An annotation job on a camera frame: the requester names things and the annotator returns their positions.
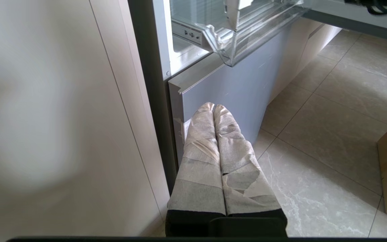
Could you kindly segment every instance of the gray floor tile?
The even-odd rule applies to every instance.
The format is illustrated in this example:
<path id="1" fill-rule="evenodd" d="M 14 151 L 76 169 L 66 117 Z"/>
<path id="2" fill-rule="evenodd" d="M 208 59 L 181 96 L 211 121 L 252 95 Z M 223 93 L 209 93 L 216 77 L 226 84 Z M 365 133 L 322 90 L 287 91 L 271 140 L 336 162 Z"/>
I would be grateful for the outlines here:
<path id="1" fill-rule="evenodd" d="M 348 32 L 342 30 L 331 41 L 329 41 L 327 46 L 319 52 L 319 55 L 335 61 L 340 61 L 359 36 L 360 34 L 358 32 Z"/>
<path id="2" fill-rule="evenodd" d="M 310 95 L 311 92 L 289 84 L 267 106 L 261 128 L 277 136 Z"/>
<path id="3" fill-rule="evenodd" d="M 270 146 L 274 139 L 274 135 L 263 129 L 259 130 L 258 139 L 256 139 L 256 143 L 253 146 L 253 151 L 255 152 L 256 159 L 260 158 L 260 156 Z"/>
<path id="4" fill-rule="evenodd" d="M 288 236 L 368 236 L 379 195 L 278 138 L 258 162 L 288 218 Z"/>
<path id="5" fill-rule="evenodd" d="M 387 214 L 384 212 L 383 198 L 380 200 L 379 209 L 371 228 L 370 238 L 386 237 L 387 238 Z"/>
<path id="6" fill-rule="evenodd" d="M 376 44 L 380 44 L 382 46 L 387 47 L 387 40 L 375 37 L 372 35 L 362 34 L 361 37 L 359 37 L 360 40 L 370 41 Z"/>
<path id="7" fill-rule="evenodd" d="M 387 78 L 339 63 L 315 93 L 387 123 Z"/>
<path id="8" fill-rule="evenodd" d="M 292 80 L 292 84 L 314 92 L 337 63 L 318 55 Z"/>
<path id="9" fill-rule="evenodd" d="M 377 140 L 387 124 L 313 94 L 278 138 L 377 194 Z"/>
<path id="10" fill-rule="evenodd" d="M 387 47 L 358 40 L 341 59 L 341 63 L 387 78 Z"/>

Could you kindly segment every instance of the refrigerator drawer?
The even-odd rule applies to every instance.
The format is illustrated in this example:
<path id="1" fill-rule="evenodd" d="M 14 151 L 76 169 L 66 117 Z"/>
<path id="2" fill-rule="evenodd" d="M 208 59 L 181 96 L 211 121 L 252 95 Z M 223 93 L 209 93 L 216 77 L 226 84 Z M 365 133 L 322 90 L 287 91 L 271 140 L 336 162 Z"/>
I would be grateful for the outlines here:
<path id="1" fill-rule="evenodd" d="M 170 0 L 172 34 L 234 66 L 306 12 L 303 0 Z"/>

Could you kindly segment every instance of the tiled floor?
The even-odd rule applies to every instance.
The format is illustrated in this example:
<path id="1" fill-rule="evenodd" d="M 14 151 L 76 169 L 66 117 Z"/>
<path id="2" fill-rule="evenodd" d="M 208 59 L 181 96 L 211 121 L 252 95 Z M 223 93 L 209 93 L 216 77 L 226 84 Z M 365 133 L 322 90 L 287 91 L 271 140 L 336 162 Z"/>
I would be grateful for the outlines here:
<path id="1" fill-rule="evenodd" d="M 386 131 L 387 40 L 342 31 L 269 104 L 254 145 L 289 236 L 387 237 Z"/>

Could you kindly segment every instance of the refrigerator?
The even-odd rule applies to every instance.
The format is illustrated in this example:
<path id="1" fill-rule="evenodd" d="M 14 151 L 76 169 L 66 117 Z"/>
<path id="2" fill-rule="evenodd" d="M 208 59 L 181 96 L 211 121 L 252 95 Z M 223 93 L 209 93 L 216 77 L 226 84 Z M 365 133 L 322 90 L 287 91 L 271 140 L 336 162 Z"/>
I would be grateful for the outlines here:
<path id="1" fill-rule="evenodd" d="M 128 2 L 170 192 L 190 118 L 203 103 L 226 106 L 255 143 L 294 21 L 387 38 L 387 16 L 342 0 Z"/>

